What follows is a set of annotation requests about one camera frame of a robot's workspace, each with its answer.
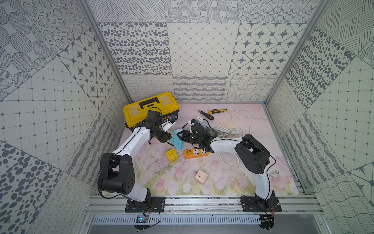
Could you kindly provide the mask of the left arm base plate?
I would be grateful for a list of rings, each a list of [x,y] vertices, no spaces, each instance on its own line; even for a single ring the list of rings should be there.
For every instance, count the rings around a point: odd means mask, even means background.
[[[144,202],[128,200],[125,208],[126,213],[147,213],[147,212],[164,212],[165,197],[150,197]]]

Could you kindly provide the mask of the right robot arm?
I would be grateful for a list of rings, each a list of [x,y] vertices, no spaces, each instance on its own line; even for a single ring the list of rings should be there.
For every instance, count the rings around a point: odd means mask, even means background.
[[[267,168],[270,152],[251,134],[239,138],[218,137],[215,129],[195,124],[190,130],[178,130],[176,135],[183,141],[209,153],[231,153],[239,157],[247,170],[254,174],[256,198],[272,200],[274,190],[271,186]]]

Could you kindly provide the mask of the yellow cube adapter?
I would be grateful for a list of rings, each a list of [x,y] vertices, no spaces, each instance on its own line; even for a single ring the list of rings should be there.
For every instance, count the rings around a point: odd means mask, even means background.
[[[166,156],[170,164],[173,164],[179,160],[178,154],[174,149],[167,151]]]

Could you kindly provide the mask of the dark green cube adapter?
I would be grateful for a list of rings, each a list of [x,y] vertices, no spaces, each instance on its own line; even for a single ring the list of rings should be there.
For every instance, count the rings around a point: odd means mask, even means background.
[[[218,136],[218,132],[215,129],[209,129],[207,134],[211,138],[216,138]]]

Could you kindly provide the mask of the teal triangular power strip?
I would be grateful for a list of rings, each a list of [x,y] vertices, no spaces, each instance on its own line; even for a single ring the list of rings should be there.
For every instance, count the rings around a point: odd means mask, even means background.
[[[174,130],[171,132],[172,138],[170,143],[177,149],[182,150],[184,146],[184,142],[179,138],[178,134],[182,134],[183,129]]]

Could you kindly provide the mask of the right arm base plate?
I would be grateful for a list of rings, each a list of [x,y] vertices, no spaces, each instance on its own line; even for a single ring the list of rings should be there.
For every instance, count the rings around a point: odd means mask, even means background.
[[[271,196],[268,200],[263,200],[257,195],[254,197],[248,196],[241,196],[240,203],[242,205],[242,209],[244,212],[263,212],[263,213],[271,213],[271,212],[282,212],[282,208],[279,202],[278,197]]]

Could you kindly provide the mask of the cream deer cube adapter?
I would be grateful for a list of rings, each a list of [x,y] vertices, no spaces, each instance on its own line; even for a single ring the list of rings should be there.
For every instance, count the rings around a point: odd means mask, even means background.
[[[200,184],[204,184],[207,179],[208,179],[208,174],[202,170],[199,170],[196,174],[195,174],[195,180],[200,183]]]

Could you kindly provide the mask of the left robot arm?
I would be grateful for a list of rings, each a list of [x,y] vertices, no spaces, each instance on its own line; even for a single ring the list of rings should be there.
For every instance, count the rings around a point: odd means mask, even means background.
[[[152,138],[156,137],[161,143],[170,140],[172,136],[168,130],[175,125],[175,121],[176,118],[164,118],[161,110],[152,108],[118,149],[102,155],[97,180],[99,194],[115,193],[131,201],[150,205],[151,192],[136,182],[133,160]]]

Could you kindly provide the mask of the orange power strip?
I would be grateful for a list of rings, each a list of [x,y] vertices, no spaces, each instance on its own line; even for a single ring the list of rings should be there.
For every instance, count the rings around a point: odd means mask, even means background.
[[[207,157],[209,152],[206,152],[202,149],[188,149],[184,151],[184,158],[186,160]]]

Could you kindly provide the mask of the yellow utility knife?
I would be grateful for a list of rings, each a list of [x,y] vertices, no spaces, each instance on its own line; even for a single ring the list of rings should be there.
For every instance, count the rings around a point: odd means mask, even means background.
[[[212,114],[223,113],[225,111],[227,111],[227,109],[211,109],[208,111],[208,113],[212,115]]]

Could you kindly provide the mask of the yellow black plastic toolbox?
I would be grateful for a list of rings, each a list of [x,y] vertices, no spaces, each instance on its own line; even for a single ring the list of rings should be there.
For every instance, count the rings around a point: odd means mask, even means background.
[[[179,104],[170,92],[165,92],[135,103],[128,104],[123,108],[126,127],[133,129],[136,124],[140,123],[146,118],[149,110],[162,113],[164,121],[166,121],[170,117],[178,119],[178,112],[180,108]]]

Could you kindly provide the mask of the aluminium rail frame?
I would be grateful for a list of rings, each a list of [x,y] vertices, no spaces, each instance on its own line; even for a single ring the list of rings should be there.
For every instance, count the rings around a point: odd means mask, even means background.
[[[305,195],[303,188],[298,180],[295,180],[298,195],[276,195],[278,197],[282,212],[281,214],[290,215],[318,215],[322,214],[322,208],[314,195]],[[234,214],[244,213],[240,203],[240,195],[225,196],[165,196],[164,212],[155,212],[162,215],[176,214]],[[83,210],[85,215],[116,215],[124,214],[127,199],[116,197],[104,199],[101,196],[91,196],[86,207]],[[271,215],[275,212],[248,212],[251,214]]]

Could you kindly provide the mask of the black orange screwdriver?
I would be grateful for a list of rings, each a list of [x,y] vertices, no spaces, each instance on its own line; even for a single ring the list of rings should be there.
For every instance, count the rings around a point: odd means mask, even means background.
[[[206,112],[204,112],[204,111],[200,111],[200,110],[198,110],[198,112],[199,112],[201,115],[205,116],[208,120],[211,120],[211,121],[214,120],[214,117],[213,117],[211,114],[206,113]]]

